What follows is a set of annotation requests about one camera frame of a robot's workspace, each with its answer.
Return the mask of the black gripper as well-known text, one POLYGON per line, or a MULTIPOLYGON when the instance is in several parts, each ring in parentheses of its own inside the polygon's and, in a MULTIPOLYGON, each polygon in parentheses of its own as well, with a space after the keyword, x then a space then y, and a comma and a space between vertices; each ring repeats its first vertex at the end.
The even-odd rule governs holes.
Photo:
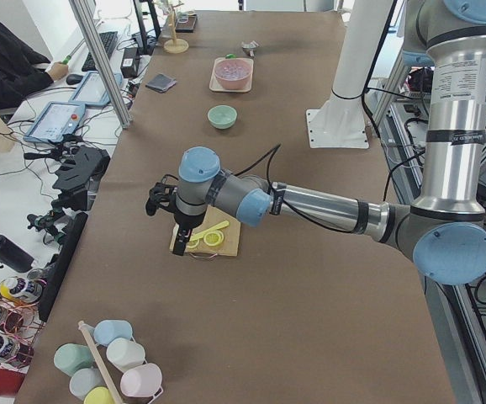
POLYGON ((172 253, 183 256, 190 239, 190 229, 194 229, 203 223, 205 213, 200 215, 189 215, 180 211, 177 207, 176 196, 177 186, 167 184, 169 176, 163 176, 155 186, 150 189, 148 200, 145 203, 145 212, 148 216, 156 214, 158 209, 172 213, 177 227, 172 253))

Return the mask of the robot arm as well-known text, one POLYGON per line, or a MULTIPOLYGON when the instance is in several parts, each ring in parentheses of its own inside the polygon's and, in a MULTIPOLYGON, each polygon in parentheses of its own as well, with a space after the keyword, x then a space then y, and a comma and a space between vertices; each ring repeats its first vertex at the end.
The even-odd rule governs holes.
POLYGON ((364 234, 398 249, 426 277, 467 284, 486 272, 485 211, 477 201, 486 141, 486 1, 409 1, 402 61, 434 64, 420 195, 409 205, 369 203, 304 189, 248 170, 232 173, 211 149, 184 152, 177 183, 158 182, 145 205, 178 225, 183 255, 213 206, 248 226, 293 212, 330 231, 364 234))

